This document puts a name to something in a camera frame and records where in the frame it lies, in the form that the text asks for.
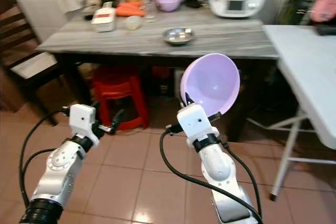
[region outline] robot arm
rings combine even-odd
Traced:
[[[97,147],[104,132],[114,133],[121,115],[112,126],[96,121],[96,108],[83,104],[70,107],[72,138],[67,138],[61,147],[47,159],[47,167],[38,182],[29,205],[20,223],[56,224],[73,191],[74,182],[87,152]]]
[[[248,195],[238,185],[236,166],[219,145],[218,129],[211,126],[203,108],[190,104],[181,109],[177,120],[202,160],[202,173],[209,184],[223,189],[250,204]],[[256,224],[252,213],[233,199],[212,190],[212,200],[221,223]]]

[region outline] electrical cord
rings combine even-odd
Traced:
[[[176,169],[169,163],[169,161],[168,161],[168,159],[166,158],[166,155],[165,155],[165,153],[164,153],[164,149],[163,149],[163,140],[164,140],[164,137],[165,137],[166,135],[170,134],[170,133],[171,133],[171,132],[167,129],[167,130],[165,130],[165,131],[162,133],[162,135],[161,135],[161,137],[160,137],[160,153],[161,153],[161,156],[162,156],[162,159],[163,159],[164,163],[165,163],[166,166],[169,168],[169,170],[171,170],[175,175],[177,175],[178,177],[180,177],[180,178],[182,178],[182,179],[184,179],[184,180],[187,180],[187,181],[189,181],[189,182],[193,182],[193,183],[198,184],[198,185],[200,185],[200,186],[204,186],[204,187],[209,188],[209,189],[211,189],[211,190],[217,191],[217,192],[219,192],[220,194],[223,194],[223,195],[229,197],[230,199],[232,199],[232,200],[238,202],[239,204],[243,205],[244,207],[246,207],[248,210],[250,210],[250,211],[253,213],[254,217],[257,219],[257,221],[258,221],[259,224],[263,224],[262,218],[261,218],[261,216],[258,214],[258,212],[257,212],[257,211],[256,211],[250,204],[246,203],[246,202],[243,201],[242,199],[240,199],[240,198],[238,198],[237,196],[235,196],[235,195],[229,193],[228,191],[222,190],[222,189],[220,189],[220,188],[218,188],[218,187],[216,187],[216,186],[213,186],[213,185],[211,185],[211,184],[209,184],[209,183],[203,182],[203,181],[198,180],[198,179],[196,179],[196,178],[187,176],[187,175],[185,175],[185,174],[179,172],[178,170],[176,170]]]
[[[55,148],[53,148],[53,149],[45,149],[45,150],[41,150],[41,151],[35,152],[32,156],[30,156],[27,159],[27,161],[25,163],[25,166],[22,169],[22,180],[25,181],[25,176],[26,176],[26,171],[27,171],[28,165],[33,160],[34,157],[36,157],[39,154],[45,153],[45,152],[53,152],[54,150],[56,150],[56,149]]]
[[[24,158],[24,155],[25,155],[25,150],[26,150],[27,143],[28,143],[29,138],[31,137],[31,135],[36,131],[36,129],[43,123],[43,121],[45,119],[47,119],[48,117],[53,116],[54,114],[57,114],[59,112],[63,112],[63,111],[62,110],[57,110],[57,111],[54,111],[54,112],[51,112],[51,113],[45,115],[31,129],[31,131],[28,133],[28,135],[26,136],[26,139],[23,142],[21,153],[20,153],[20,158],[19,158],[19,184],[20,184],[21,195],[22,195],[22,198],[23,198],[23,201],[24,201],[26,207],[28,207],[28,205],[29,205],[29,199],[28,199],[28,196],[27,196],[25,182],[24,182],[24,176],[23,176],[23,158]]]
[[[246,172],[248,173],[251,182],[253,184],[253,188],[254,188],[254,192],[256,195],[256,200],[257,200],[257,207],[258,207],[258,213],[260,215],[260,217],[263,216],[263,213],[261,212],[261,203],[260,203],[260,195],[259,195],[259,190],[258,190],[258,186],[257,186],[257,182],[254,179],[254,176],[251,172],[251,170],[248,168],[248,166],[230,149],[230,146],[228,145],[227,141],[221,141],[222,146],[230,153],[230,155],[236,160],[238,161],[242,167],[246,170]]]

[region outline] stainless steel bowl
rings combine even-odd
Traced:
[[[163,33],[163,40],[172,45],[183,45],[195,38],[191,28],[176,27]]]

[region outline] red stool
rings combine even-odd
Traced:
[[[131,96],[138,112],[138,117],[120,124],[120,130],[128,130],[142,124],[145,129],[149,124],[148,110],[140,87],[140,77],[133,68],[113,68],[101,66],[93,73],[93,87],[100,102],[100,118],[104,125],[111,125],[108,100]]]

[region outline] appliance display screen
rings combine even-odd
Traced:
[[[243,10],[243,3],[244,1],[231,0],[228,10]]]

